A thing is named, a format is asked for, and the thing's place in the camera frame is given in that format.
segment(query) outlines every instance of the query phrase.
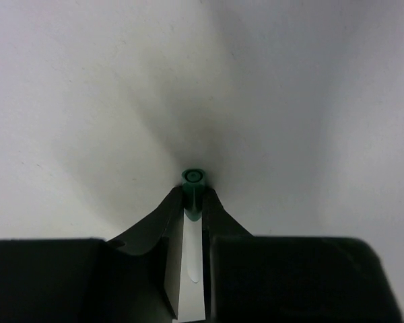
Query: green plastic piece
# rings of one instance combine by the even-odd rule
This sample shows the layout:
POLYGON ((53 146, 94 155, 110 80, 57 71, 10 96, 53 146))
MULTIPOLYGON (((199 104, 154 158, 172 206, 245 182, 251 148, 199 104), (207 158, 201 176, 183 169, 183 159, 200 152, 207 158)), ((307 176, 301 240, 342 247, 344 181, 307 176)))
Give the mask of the green plastic piece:
POLYGON ((205 172, 191 169, 181 174, 182 191, 184 192, 184 212, 191 221, 202 216, 202 196, 205 191, 205 172))

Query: black panel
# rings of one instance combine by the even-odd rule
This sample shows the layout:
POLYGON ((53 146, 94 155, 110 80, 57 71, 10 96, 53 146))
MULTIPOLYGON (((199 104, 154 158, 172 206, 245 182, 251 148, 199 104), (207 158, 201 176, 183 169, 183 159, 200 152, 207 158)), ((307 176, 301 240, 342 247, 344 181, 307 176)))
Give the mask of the black panel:
POLYGON ((203 299, 205 317, 211 317, 211 273, 210 250, 211 242, 217 236, 250 236, 224 208, 217 193, 206 188, 202 202, 202 255, 203 255, 203 299))
POLYGON ((87 290, 82 322, 171 323, 166 294, 161 293, 165 250, 158 244, 150 253, 133 257, 106 247, 87 290))
POLYGON ((77 322, 100 244, 0 241, 0 322, 77 322))
POLYGON ((217 237, 211 277, 220 322, 401 322, 378 257, 355 239, 217 237))

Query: green tube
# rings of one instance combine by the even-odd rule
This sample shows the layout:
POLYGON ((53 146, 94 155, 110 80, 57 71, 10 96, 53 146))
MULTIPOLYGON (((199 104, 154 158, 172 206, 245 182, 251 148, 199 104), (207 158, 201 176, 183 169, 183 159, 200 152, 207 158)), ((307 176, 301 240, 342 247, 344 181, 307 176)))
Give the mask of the green tube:
POLYGON ((185 170, 181 174, 184 193, 184 212, 191 221, 202 216, 202 196, 205 191, 205 172, 198 169, 185 170))

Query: white strip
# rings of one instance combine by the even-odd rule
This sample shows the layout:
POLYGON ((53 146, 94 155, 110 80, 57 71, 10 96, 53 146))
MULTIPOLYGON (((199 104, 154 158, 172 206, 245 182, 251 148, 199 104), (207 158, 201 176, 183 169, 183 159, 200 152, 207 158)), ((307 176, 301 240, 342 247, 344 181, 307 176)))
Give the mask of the white strip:
POLYGON ((202 277, 202 219, 193 222, 184 215, 184 250, 189 277, 198 283, 202 277))

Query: white backdrop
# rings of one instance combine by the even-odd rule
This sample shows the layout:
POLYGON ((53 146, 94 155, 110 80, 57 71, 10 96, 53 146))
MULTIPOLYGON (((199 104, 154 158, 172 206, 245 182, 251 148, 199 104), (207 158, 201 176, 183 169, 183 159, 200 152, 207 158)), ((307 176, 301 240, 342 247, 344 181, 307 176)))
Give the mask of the white backdrop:
POLYGON ((0 1, 0 238, 111 238, 191 166, 254 234, 369 242, 404 309, 404 0, 0 1))

